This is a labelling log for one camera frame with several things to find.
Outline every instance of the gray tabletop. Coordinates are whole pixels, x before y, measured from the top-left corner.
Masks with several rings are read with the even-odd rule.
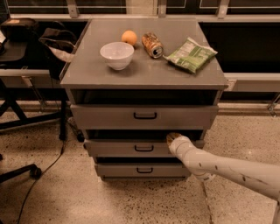
[[[135,53],[122,71],[108,67],[100,49],[110,42],[121,41],[126,30],[137,35]],[[224,89],[226,79],[217,59],[196,74],[170,65],[164,58],[152,59],[144,50],[141,37],[154,32],[164,45],[164,55],[182,46],[188,37],[208,46],[195,19],[180,18],[95,18],[85,32],[80,46],[61,81],[64,88],[125,89]]]

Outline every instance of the green chip bag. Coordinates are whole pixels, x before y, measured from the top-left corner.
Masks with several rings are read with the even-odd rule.
[[[217,52],[208,46],[196,43],[192,38],[187,38],[186,42],[169,56],[164,56],[166,60],[176,67],[181,67],[191,74],[195,74],[208,60],[215,56]]]

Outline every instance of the gray cabinet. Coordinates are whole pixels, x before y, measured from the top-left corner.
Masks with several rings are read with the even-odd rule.
[[[140,40],[129,66],[114,71],[99,51],[128,29]],[[102,178],[187,178],[190,173],[169,152],[166,135],[180,132],[202,148],[227,85],[216,59],[190,75],[163,58],[150,58],[141,43],[148,31],[159,37],[166,55],[187,37],[207,46],[195,20],[97,18],[87,28],[61,82]]]

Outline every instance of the soda can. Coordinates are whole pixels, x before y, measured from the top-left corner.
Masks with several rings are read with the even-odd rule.
[[[164,54],[164,47],[157,36],[152,32],[147,32],[142,36],[142,43],[146,52],[154,59]]]

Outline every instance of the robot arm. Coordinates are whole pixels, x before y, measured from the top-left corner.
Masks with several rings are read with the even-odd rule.
[[[171,153],[200,181],[222,176],[277,201],[273,223],[280,223],[280,166],[229,157],[218,157],[196,148],[190,139],[177,133],[167,136]]]

